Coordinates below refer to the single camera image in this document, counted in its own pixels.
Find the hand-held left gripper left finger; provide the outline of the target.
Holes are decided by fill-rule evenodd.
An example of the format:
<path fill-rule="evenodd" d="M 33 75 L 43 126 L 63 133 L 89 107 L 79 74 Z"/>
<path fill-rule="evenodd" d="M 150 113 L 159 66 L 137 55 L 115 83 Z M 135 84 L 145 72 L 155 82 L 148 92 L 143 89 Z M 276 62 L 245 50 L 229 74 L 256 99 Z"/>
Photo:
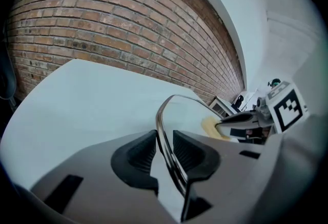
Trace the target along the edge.
<path fill-rule="evenodd" d="M 155 130 L 86 147 L 44 175 L 30 202 L 47 223 L 174 223 L 150 175 Z"/>

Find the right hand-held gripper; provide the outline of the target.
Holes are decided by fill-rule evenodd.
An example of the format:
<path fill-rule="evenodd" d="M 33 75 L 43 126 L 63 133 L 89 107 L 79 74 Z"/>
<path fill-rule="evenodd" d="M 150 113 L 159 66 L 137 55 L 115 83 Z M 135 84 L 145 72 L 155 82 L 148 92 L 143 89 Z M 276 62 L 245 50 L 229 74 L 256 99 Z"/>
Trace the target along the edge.
<path fill-rule="evenodd" d="M 252 130 L 252 136 L 267 139 L 280 134 L 293 125 L 304 121 L 309 113 L 300 91 L 294 83 L 280 82 L 265 96 L 257 98 L 253 111 L 243 111 L 225 117 L 217 124 L 221 136 L 246 140 L 247 130 L 230 125 L 231 123 L 259 122 L 259 128 Z"/>

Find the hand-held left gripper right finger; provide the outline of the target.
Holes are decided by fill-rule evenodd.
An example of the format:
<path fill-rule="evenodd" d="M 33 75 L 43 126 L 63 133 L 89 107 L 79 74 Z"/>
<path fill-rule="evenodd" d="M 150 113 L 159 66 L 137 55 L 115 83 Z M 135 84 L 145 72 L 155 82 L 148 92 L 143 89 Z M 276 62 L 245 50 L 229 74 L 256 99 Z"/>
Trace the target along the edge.
<path fill-rule="evenodd" d="M 312 115 L 266 144 L 235 143 L 174 131 L 188 171 L 186 223 L 286 222 L 326 154 L 326 118 Z"/>

